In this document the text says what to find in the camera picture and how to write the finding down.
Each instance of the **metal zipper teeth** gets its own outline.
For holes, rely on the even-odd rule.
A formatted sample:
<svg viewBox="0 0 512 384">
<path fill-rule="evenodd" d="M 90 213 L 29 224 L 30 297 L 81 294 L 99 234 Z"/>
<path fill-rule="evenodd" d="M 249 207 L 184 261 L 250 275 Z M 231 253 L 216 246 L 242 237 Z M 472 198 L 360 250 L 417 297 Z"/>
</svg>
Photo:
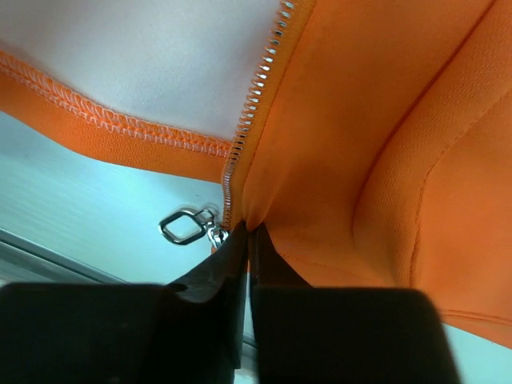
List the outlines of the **metal zipper teeth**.
<svg viewBox="0 0 512 384">
<path fill-rule="evenodd" d="M 224 193 L 224 214 L 222 218 L 222 226 L 225 229 L 229 229 L 231 224 L 231 176 L 238 164 L 244 145 L 246 144 L 246 140 L 250 134 L 251 124 L 253 123 L 254 116 L 258 112 L 258 104 L 261 100 L 262 93 L 264 92 L 266 80 L 272 70 L 274 57 L 279 51 L 284 30 L 288 27 L 288 23 L 291 18 L 291 11 L 294 7 L 295 5 L 293 2 L 281 2 L 281 9 L 279 10 L 278 17 L 275 21 L 276 27 L 272 30 L 272 36 L 268 39 L 268 44 L 264 48 L 265 53 L 262 56 L 262 61 L 259 63 L 256 72 L 254 72 L 254 77 L 251 81 L 253 86 L 249 88 L 249 93 L 246 96 L 247 102 L 244 104 L 242 116 L 238 120 L 234 141 L 231 146 L 230 154 L 227 157 L 224 173 L 222 175 L 222 192 Z"/>
</svg>

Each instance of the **orange fabric edge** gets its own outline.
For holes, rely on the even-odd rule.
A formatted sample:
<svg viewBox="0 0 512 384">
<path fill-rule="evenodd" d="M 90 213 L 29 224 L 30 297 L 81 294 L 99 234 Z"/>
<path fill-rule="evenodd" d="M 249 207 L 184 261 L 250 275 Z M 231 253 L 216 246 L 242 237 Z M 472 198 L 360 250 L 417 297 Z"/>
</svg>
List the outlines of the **orange fabric edge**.
<svg viewBox="0 0 512 384">
<path fill-rule="evenodd" d="M 295 46 L 297 45 L 306 23 L 313 12 L 315 4 L 316 0 L 298 0 L 295 3 L 290 24 L 286 28 L 284 39 L 281 40 L 281 44 L 278 48 L 278 54 L 273 61 L 269 78 L 265 84 L 265 91 L 262 93 L 260 98 L 258 112 L 252 121 L 250 134 L 246 139 L 240 159 L 238 160 L 236 168 L 231 176 L 229 185 L 232 196 L 230 222 L 224 222 L 224 226 L 229 229 L 232 229 L 238 222 L 240 222 L 240 220 L 242 220 L 242 192 L 249 173 L 249 168 L 254 158 L 254 153 L 258 147 L 266 119 L 270 112 L 270 107 L 274 101 L 279 85 L 281 84 L 288 62 L 290 61 Z"/>
<path fill-rule="evenodd" d="M 118 114 L 0 51 L 0 110 L 79 154 L 220 182 L 230 143 Z"/>
<path fill-rule="evenodd" d="M 494 319 L 485 315 L 456 310 L 440 310 L 449 326 L 470 332 L 507 348 L 512 348 L 512 324 L 509 319 Z"/>
</svg>

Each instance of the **stitching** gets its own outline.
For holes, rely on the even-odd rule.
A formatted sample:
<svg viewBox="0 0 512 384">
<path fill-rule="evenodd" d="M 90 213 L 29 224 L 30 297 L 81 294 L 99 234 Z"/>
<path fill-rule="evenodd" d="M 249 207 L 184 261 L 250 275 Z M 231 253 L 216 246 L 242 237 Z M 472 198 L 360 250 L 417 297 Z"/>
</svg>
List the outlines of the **stitching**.
<svg viewBox="0 0 512 384">
<path fill-rule="evenodd" d="M 316 1 L 317 1 L 317 0 L 314 0 L 314 1 L 315 1 L 315 3 L 311 6 L 311 7 L 312 7 L 312 9 L 310 10 L 310 16 L 309 16 L 309 18 L 311 18 L 311 15 L 312 15 L 312 14 L 313 14 L 313 12 L 314 12 L 314 8 L 316 7 Z M 297 38 L 295 39 L 295 42 L 294 42 L 294 43 L 295 43 L 295 47 L 292 49 L 292 51 L 291 51 L 291 53 L 290 53 L 290 56 L 288 57 L 288 63 L 287 63 L 287 65 L 285 66 L 284 71 L 282 72 L 281 78 L 280 78 L 280 79 L 279 79 L 279 81 L 278 81 L 278 86 L 277 86 L 277 87 L 276 87 L 276 89 L 275 89 L 275 93 L 274 93 L 274 100 L 275 100 L 275 99 L 276 99 L 276 97 L 278 96 L 278 93 L 279 93 L 279 91 L 280 91 L 280 89 L 281 89 L 281 84 L 284 82 L 284 78 L 285 78 L 285 76 L 286 76 L 286 72 L 287 72 L 287 70 L 288 70 L 288 65 L 290 64 L 290 62 L 291 62 L 292 58 L 294 57 L 294 53 L 295 53 L 295 51 L 296 51 L 296 49 L 297 49 L 297 46 L 298 46 L 298 44 L 300 43 L 301 38 L 302 38 L 302 36 L 304 35 L 304 31 L 305 31 L 305 30 L 306 30 L 306 28 L 307 28 L 307 23 L 308 23 L 308 21 L 309 21 L 309 19 L 308 19 L 308 20 L 306 20 L 306 22 L 305 22 L 305 24 L 304 24 L 304 27 L 302 28 L 302 30 L 301 30 L 301 31 L 300 31 L 300 33 L 298 34 Z M 292 94 L 292 95 L 295 93 L 295 91 L 296 91 L 297 87 L 298 87 L 298 86 L 294 86 L 294 88 L 292 89 L 292 92 L 291 92 L 291 94 Z M 289 96 L 289 97 L 287 98 L 287 100 L 283 103 L 283 105 L 289 104 L 289 103 L 290 103 L 290 99 L 291 99 L 291 96 Z M 263 131 L 264 131 L 264 129 L 265 129 L 266 122 L 267 122 L 267 121 L 268 121 L 268 119 L 269 119 L 269 116 L 270 116 L 270 112 L 271 112 L 271 111 L 272 111 L 272 104 L 270 104 L 269 112 L 268 112 L 268 114 L 266 115 L 265 121 L 264 121 L 264 122 L 262 122 L 262 131 L 261 131 L 261 134 L 260 134 L 260 139 L 258 140 L 258 144 L 256 145 L 256 148 L 254 149 L 253 157 L 252 157 L 252 159 L 250 160 L 250 164 L 249 164 L 249 168 L 248 168 L 248 170 L 250 170 L 250 169 L 252 168 L 252 165 L 253 165 L 253 163 L 254 163 L 254 158 L 256 157 L 256 152 L 257 152 L 257 151 L 258 151 L 258 149 L 259 149 L 259 145 L 260 145 L 260 143 L 261 143 L 261 138 L 262 138 L 262 136 L 263 136 Z M 283 120 L 284 120 L 284 117 L 282 116 L 282 117 L 281 117 L 281 119 L 280 119 L 280 121 L 279 121 L 279 125 L 278 125 L 278 126 L 281 126 L 281 125 L 282 125 L 282 121 L 283 121 Z M 274 146 L 275 146 L 275 145 L 274 145 L 274 142 L 272 142 L 272 143 L 271 143 L 271 147 L 270 147 L 270 149 L 273 149 L 273 148 L 274 148 Z"/>
<path fill-rule="evenodd" d="M 488 314 L 479 314 L 477 312 L 469 312 L 465 310 L 440 310 L 446 316 L 455 316 L 458 318 L 467 318 L 470 320 L 480 320 L 501 324 L 504 326 L 512 326 L 512 319 L 502 318 L 499 316 L 490 316 Z"/>
<path fill-rule="evenodd" d="M 0 73 L 43 96 L 47 101 L 110 133 L 127 134 L 132 138 L 221 158 L 228 155 L 230 143 L 227 141 L 113 112 L 1 51 Z"/>
<path fill-rule="evenodd" d="M 292 8 L 294 8 L 294 10 L 289 10 L 288 9 L 289 4 L 285 4 L 285 2 L 282 2 L 281 6 L 279 7 L 277 17 L 274 20 L 274 24 L 276 24 L 276 23 L 278 24 L 276 30 L 282 30 L 282 28 L 284 28 L 285 30 L 288 30 L 290 28 L 290 25 L 288 25 L 288 22 L 295 24 L 296 17 L 302 13 L 301 11 L 297 10 L 297 8 L 302 8 L 301 0 L 297 0 L 297 2 L 291 2 L 290 4 L 292 5 Z M 308 11 L 309 11 L 308 8 L 304 8 L 303 12 L 304 12 L 304 14 L 307 14 Z M 279 25 L 280 22 L 283 22 L 284 19 L 287 19 L 287 18 L 284 18 L 283 12 L 291 14 L 288 17 L 289 21 L 284 22 L 286 24 L 286 26 L 284 26 L 284 27 Z M 274 54 L 276 54 L 276 57 L 273 59 L 274 61 L 272 61 L 272 63 L 273 63 L 272 65 L 267 64 L 266 62 L 262 63 L 264 66 L 268 66 L 270 68 L 270 71 L 268 71 L 268 73 L 267 73 L 267 71 L 262 69 L 261 64 L 260 64 L 260 67 L 254 73 L 253 81 L 255 80 L 256 82 L 261 82 L 262 86 L 256 86 L 254 84 L 254 86 L 249 88 L 249 97 L 248 97 L 249 102 L 244 104 L 244 111 L 242 112 L 243 117 L 240 120 L 240 124 L 238 124 L 237 134 L 235 135 L 235 138 L 232 141 L 232 144 L 230 147 L 229 158 L 226 161 L 224 169 L 222 170 L 222 190 L 224 193 L 224 219 L 222 220 L 223 226 L 226 226 L 226 227 L 231 226 L 233 216 L 237 213 L 237 212 L 235 212 L 235 214 L 234 214 L 234 211 L 235 211 L 234 206 L 236 205 L 235 204 L 236 197 L 234 196 L 234 193 L 233 193 L 233 185 L 234 185 L 234 181 L 236 181 L 235 179 L 238 178 L 238 174 L 240 174 L 240 172 L 241 172 L 240 168 L 239 168 L 240 161 L 242 159 L 246 159 L 247 157 L 250 158 L 248 161 L 248 163 L 249 163 L 248 167 L 245 169 L 245 171 L 246 171 L 245 174 L 240 175 L 240 178 L 242 179 L 242 194 L 243 194 L 246 180 L 247 180 L 250 170 L 253 166 L 254 159 L 256 157 L 256 153 L 258 152 L 258 149 L 260 147 L 260 142 L 261 142 L 264 130 L 265 130 L 266 122 L 267 122 L 267 120 L 270 116 L 270 112 L 272 110 L 272 105 L 274 103 L 275 98 L 278 95 L 279 88 L 280 88 L 282 81 L 285 77 L 287 64 L 290 62 L 291 58 L 293 57 L 294 50 L 296 48 L 298 41 L 300 40 L 300 38 L 302 36 L 304 29 L 305 29 L 305 26 L 302 26 L 302 28 L 300 30 L 298 30 L 298 36 L 294 36 L 294 34 L 292 33 L 290 35 L 292 38 L 290 38 L 290 37 L 283 38 L 282 36 L 276 35 L 273 37 L 270 36 L 270 38 L 267 41 L 265 49 L 272 48 L 273 50 L 275 50 Z M 274 47 L 273 44 L 271 43 L 272 40 L 277 40 L 279 46 Z M 290 45 L 292 48 L 291 52 L 289 52 L 288 55 L 285 55 L 284 59 L 281 60 L 280 59 L 281 55 L 276 52 L 281 52 L 283 50 L 283 46 L 288 46 L 288 45 Z M 268 56 L 268 53 L 265 53 L 263 55 L 263 58 L 265 58 L 267 56 Z M 282 65 L 276 64 L 277 61 L 281 61 Z M 273 75 L 271 75 L 271 74 L 275 74 L 274 72 L 276 71 L 276 69 L 275 69 L 276 65 L 278 67 L 282 68 L 282 73 L 280 76 L 278 76 L 278 80 L 275 83 L 274 92 L 270 92 L 270 98 L 268 100 L 264 101 L 264 103 L 263 103 L 263 105 L 266 105 L 266 110 L 264 109 L 262 111 L 263 106 L 258 107 L 258 104 L 257 104 L 258 102 L 254 103 L 253 101 L 251 101 L 250 99 L 252 97 L 250 95 L 255 94 L 256 99 L 258 99 L 260 101 L 262 100 L 259 97 L 262 94 L 261 93 L 257 94 L 254 92 L 254 90 L 256 88 L 261 89 L 262 87 L 265 87 L 266 86 L 265 84 L 267 84 L 267 86 L 270 86 L 270 84 L 272 83 L 271 79 L 273 78 Z M 267 78 L 259 78 L 258 77 L 259 74 L 265 74 L 265 75 L 267 75 Z M 249 118 L 246 114 L 252 114 L 252 117 Z M 256 122 L 255 114 L 262 114 L 262 118 L 261 118 L 260 122 Z M 242 124 L 243 121 L 245 121 L 245 120 L 250 121 L 250 126 L 249 126 L 248 130 L 246 129 L 247 126 L 245 126 L 245 124 Z M 244 146 L 246 146 L 248 142 L 252 142 L 252 141 L 255 142 L 255 147 L 247 155 L 248 151 L 243 150 Z M 241 213 L 240 213 L 241 216 L 244 215 L 243 211 L 244 211 L 244 208 L 242 207 Z"/>
<path fill-rule="evenodd" d="M 305 24 L 302 32 L 298 36 L 297 44 L 295 45 L 295 48 L 293 49 L 293 52 L 290 56 L 289 64 L 294 59 L 294 54 L 300 44 L 300 40 L 302 39 L 302 37 L 304 36 L 304 33 L 306 32 L 308 23 L 311 21 L 311 19 L 314 16 L 314 12 L 315 12 L 315 9 L 313 8 L 311 11 L 311 14 L 309 16 L 309 19 L 306 21 L 306 24 Z M 314 53 L 316 53 L 319 50 L 320 45 L 318 44 L 318 42 L 322 38 L 325 37 L 327 27 L 331 24 L 333 17 L 334 17 L 334 12 L 332 14 L 330 14 L 328 19 L 325 20 L 325 23 L 322 25 L 321 29 L 316 33 L 316 36 L 314 36 L 313 42 L 310 44 L 310 48 L 305 53 L 305 59 L 303 60 L 302 67 L 301 67 L 300 71 L 297 73 L 297 75 L 295 76 L 295 79 L 293 79 L 294 84 L 292 85 L 288 95 L 283 100 L 282 108 L 281 108 L 282 114 L 279 117 L 278 123 L 275 125 L 277 127 L 277 129 L 275 129 L 273 132 L 270 131 L 270 136 L 269 136 L 270 140 L 269 140 L 269 144 L 267 147 L 267 151 L 269 153 L 274 151 L 274 149 L 277 145 L 277 142 L 278 142 L 278 140 L 276 140 L 276 138 L 281 135 L 281 132 L 279 131 L 279 127 L 286 126 L 284 124 L 284 122 L 289 117 L 289 115 L 292 114 L 292 111 L 294 110 L 293 108 L 290 108 L 290 104 L 292 104 L 292 98 L 295 97 L 295 95 L 297 94 L 297 89 L 300 86 L 302 86 L 302 83 L 303 83 L 302 80 L 308 75 L 308 73 L 309 73 L 308 69 L 310 68 L 310 65 L 313 63 Z M 279 86 L 276 90 L 275 98 L 278 97 L 278 92 L 282 88 L 282 84 L 285 81 L 285 77 L 288 74 L 288 70 L 289 70 L 289 66 L 287 68 L 285 68 L 285 71 L 282 74 L 282 78 L 281 78 Z M 272 113 L 272 108 L 269 111 L 266 122 L 268 121 L 268 117 L 270 116 L 271 113 Z M 266 130 L 266 127 L 264 126 L 264 129 L 262 131 L 262 137 L 263 137 L 264 133 L 268 132 L 268 131 L 269 130 Z M 251 160 L 250 166 L 252 166 L 252 164 L 254 163 L 254 160 L 256 158 L 256 153 L 260 149 L 260 145 L 261 145 L 261 140 L 259 141 L 258 146 L 254 152 L 254 156 Z M 268 174 L 267 170 L 270 168 L 273 168 L 273 164 L 270 164 L 270 161 L 271 161 L 270 156 L 266 156 L 266 158 L 265 157 L 262 158 L 262 169 L 264 170 L 262 172 L 262 174 L 265 178 L 267 177 L 267 174 Z M 282 183 L 283 183 L 282 178 L 280 178 L 278 181 L 274 182 L 274 191 L 276 191 L 279 187 L 281 187 L 279 184 L 282 184 Z M 266 214 L 268 214 L 268 211 L 270 210 L 272 204 L 273 204 L 273 202 L 269 202 L 269 204 L 266 208 L 265 216 L 266 216 Z"/>
<path fill-rule="evenodd" d="M 491 111 L 498 103 L 500 103 L 501 100 L 504 99 L 504 97 L 506 97 L 508 95 L 508 93 L 511 91 L 512 89 L 509 89 L 507 92 L 505 92 L 495 103 L 493 103 L 493 105 L 491 105 L 489 108 L 486 108 L 484 109 L 482 112 L 480 112 L 480 114 L 462 131 L 460 131 L 455 137 L 454 139 L 449 142 L 442 150 L 441 152 L 439 153 L 438 157 L 436 158 L 436 160 L 434 161 L 434 163 L 432 164 L 432 166 L 429 168 L 428 172 L 426 173 L 426 176 L 425 178 L 423 179 L 423 183 L 422 183 L 422 188 L 420 189 L 420 193 L 419 193 L 419 201 L 418 201 L 418 208 L 416 209 L 416 219 L 414 220 L 415 224 L 416 224 L 416 236 L 414 238 L 414 245 L 413 245 L 413 252 L 412 252 L 412 255 L 410 256 L 410 264 L 409 264 L 409 286 L 413 286 L 414 284 L 414 271 L 416 269 L 416 264 L 417 264 L 417 261 L 418 261 L 418 251 L 419 251 L 419 234 L 420 234 L 420 229 L 421 229 L 421 219 L 420 219 L 420 212 L 422 210 L 422 204 L 423 204 L 423 195 L 425 194 L 425 189 L 426 189 L 426 183 L 428 181 L 428 178 L 430 176 L 430 174 L 432 173 L 432 171 L 434 170 L 434 168 L 436 167 L 437 164 L 439 164 L 439 162 L 441 161 L 441 159 L 445 156 L 445 154 L 447 154 L 454 146 L 455 144 L 458 142 L 458 140 L 460 140 L 463 136 L 465 136 L 470 130 L 471 128 L 473 128 L 476 123 L 481 119 L 483 118 L 489 111 Z"/>
<path fill-rule="evenodd" d="M 455 50 L 450 54 L 450 56 L 448 56 L 448 59 L 439 67 L 439 69 L 434 74 L 432 79 L 428 81 L 428 83 L 420 91 L 420 93 L 418 94 L 416 99 L 413 100 L 413 102 L 407 107 L 407 109 L 406 109 L 405 113 L 403 114 L 403 116 L 400 117 L 400 119 L 395 124 L 395 126 L 391 130 L 391 132 L 388 135 L 388 137 L 386 138 L 386 140 L 384 140 L 384 143 L 382 144 L 381 148 L 378 150 L 378 152 L 377 152 L 377 154 L 375 156 L 374 162 L 372 163 L 370 169 L 368 170 L 368 173 L 366 174 L 366 178 L 365 178 L 364 183 L 362 184 L 362 188 L 359 191 L 358 198 L 356 200 L 356 204 L 354 205 L 354 212 L 353 212 L 353 215 L 352 215 L 352 227 L 351 227 L 352 239 L 353 240 L 354 240 L 354 227 L 355 227 L 355 221 L 356 221 L 357 208 L 359 206 L 360 201 L 362 200 L 362 196 L 363 196 L 363 194 L 364 194 L 364 192 L 366 190 L 366 186 L 368 185 L 368 181 L 370 180 L 370 177 L 371 177 L 372 173 L 374 172 L 375 168 L 377 167 L 377 164 L 379 163 L 379 160 L 380 160 L 382 154 L 384 153 L 384 151 L 388 147 L 388 144 L 393 140 L 393 138 L 400 131 L 400 129 L 402 128 L 403 123 L 408 119 L 409 116 L 412 115 L 413 111 L 420 104 L 421 100 L 423 100 L 423 98 L 430 91 L 430 89 L 432 89 L 432 87 L 434 86 L 436 81 L 440 79 L 440 77 L 445 72 L 445 70 L 450 66 L 450 64 L 453 62 L 453 60 L 455 60 L 455 58 L 457 57 L 459 52 L 462 50 L 464 45 L 470 39 L 470 37 L 473 34 L 473 32 L 482 23 L 482 20 L 487 16 L 487 14 L 489 13 L 490 9 L 493 7 L 493 5 L 495 3 L 496 3 L 496 0 L 491 0 L 490 1 L 490 3 L 487 6 L 487 8 L 485 8 L 484 11 L 482 12 L 482 14 L 477 18 L 475 24 L 469 29 L 469 31 L 463 37 L 461 42 L 455 47 Z"/>
</svg>

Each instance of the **textured orange fabric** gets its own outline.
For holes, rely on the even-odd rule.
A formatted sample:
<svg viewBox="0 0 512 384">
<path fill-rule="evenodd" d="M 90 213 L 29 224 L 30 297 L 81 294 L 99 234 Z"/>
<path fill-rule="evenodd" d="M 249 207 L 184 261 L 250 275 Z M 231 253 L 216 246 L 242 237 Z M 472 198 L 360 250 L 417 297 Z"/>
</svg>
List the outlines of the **textured orange fabric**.
<svg viewBox="0 0 512 384">
<path fill-rule="evenodd" d="M 412 286 L 512 346 L 512 1 L 317 3 L 242 192 L 316 286 Z"/>
<path fill-rule="evenodd" d="M 117 114 L 0 52 L 0 110 L 80 154 L 218 182 L 230 143 Z"/>
</svg>

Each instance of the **white fabric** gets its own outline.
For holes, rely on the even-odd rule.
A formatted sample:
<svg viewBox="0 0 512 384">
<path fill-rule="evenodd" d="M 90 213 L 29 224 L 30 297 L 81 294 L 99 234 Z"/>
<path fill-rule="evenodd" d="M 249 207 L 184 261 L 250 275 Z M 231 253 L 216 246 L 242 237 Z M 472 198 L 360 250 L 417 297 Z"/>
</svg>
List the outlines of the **white fabric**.
<svg viewBox="0 0 512 384">
<path fill-rule="evenodd" d="M 231 139 L 279 0 L 0 0 L 0 48 L 124 114 Z"/>
</svg>

